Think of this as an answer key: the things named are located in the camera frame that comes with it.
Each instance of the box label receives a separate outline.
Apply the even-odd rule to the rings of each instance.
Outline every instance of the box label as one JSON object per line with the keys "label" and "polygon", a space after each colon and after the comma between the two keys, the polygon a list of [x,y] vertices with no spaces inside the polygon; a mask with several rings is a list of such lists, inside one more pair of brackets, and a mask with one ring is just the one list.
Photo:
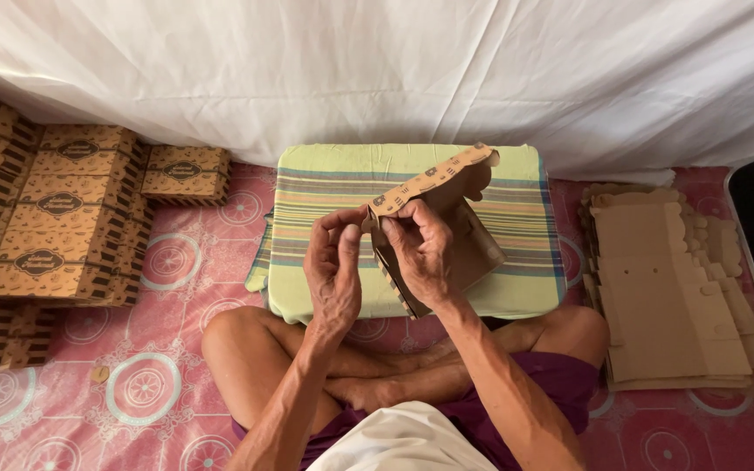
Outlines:
{"label": "box label", "polygon": [[14,266],[31,276],[42,275],[63,266],[62,256],[48,249],[24,253],[14,260]]}
{"label": "box label", "polygon": [[37,208],[55,216],[76,211],[81,206],[83,206],[83,199],[68,191],[47,195],[37,201]]}
{"label": "box label", "polygon": [[203,173],[202,167],[189,162],[187,160],[180,160],[179,162],[165,165],[162,169],[162,173],[166,176],[173,178],[174,180],[183,181],[188,178],[196,177]]}
{"label": "box label", "polygon": [[80,160],[97,154],[99,150],[100,147],[97,144],[85,139],[76,139],[57,146],[57,153],[68,160]]}

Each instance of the person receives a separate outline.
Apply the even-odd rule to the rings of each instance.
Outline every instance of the person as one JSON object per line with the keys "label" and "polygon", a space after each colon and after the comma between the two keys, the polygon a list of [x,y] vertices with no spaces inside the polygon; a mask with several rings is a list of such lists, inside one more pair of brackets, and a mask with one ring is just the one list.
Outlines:
{"label": "person", "polygon": [[576,433],[607,352],[603,317],[559,307],[491,332],[449,283],[452,233],[415,199],[381,229],[449,338],[413,355],[352,348],[365,211],[313,224],[306,328],[259,307],[205,328],[203,355],[242,438],[227,469],[583,469]]}

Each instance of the white sheet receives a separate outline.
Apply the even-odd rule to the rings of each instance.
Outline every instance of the white sheet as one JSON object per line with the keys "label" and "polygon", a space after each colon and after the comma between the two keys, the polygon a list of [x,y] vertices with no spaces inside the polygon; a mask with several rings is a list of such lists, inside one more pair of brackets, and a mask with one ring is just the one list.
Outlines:
{"label": "white sheet", "polygon": [[754,0],[0,0],[0,94],[268,166],[481,140],[660,180],[754,158]]}

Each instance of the hand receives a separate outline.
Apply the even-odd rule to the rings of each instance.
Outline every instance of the hand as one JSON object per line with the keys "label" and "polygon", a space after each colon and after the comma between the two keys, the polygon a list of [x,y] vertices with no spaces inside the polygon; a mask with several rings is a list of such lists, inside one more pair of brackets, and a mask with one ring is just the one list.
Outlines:
{"label": "hand", "polygon": [[454,295],[449,282],[452,231],[422,199],[384,217],[381,229],[394,248],[406,286],[419,301],[435,310]]}
{"label": "hand", "polygon": [[337,209],[313,222],[304,274],[313,304],[310,327],[319,337],[341,341],[360,315],[363,290],[357,265],[366,209]]}

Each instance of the pink floor mat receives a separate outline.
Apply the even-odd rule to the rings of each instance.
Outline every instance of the pink floor mat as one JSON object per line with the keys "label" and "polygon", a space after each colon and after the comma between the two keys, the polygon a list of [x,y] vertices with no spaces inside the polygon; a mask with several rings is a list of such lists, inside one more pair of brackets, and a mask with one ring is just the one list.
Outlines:
{"label": "pink floor mat", "polygon": [[[46,366],[0,372],[0,469],[223,468],[237,440],[200,339],[219,311],[262,304],[243,279],[275,188],[274,170],[235,170],[225,208],[157,212],[137,306],[62,316]],[[728,217],[726,175],[725,168],[679,170],[676,186],[703,215]],[[586,184],[550,185],[570,286],[565,301],[579,304],[584,258],[576,209]],[[392,318],[358,322],[349,340],[411,352],[445,335],[435,317]],[[111,370],[100,385],[89,379],[96,364]],[[599,389],[591,416],[581,443],[592,470],[754,470],[754,401],[742,396]]]}

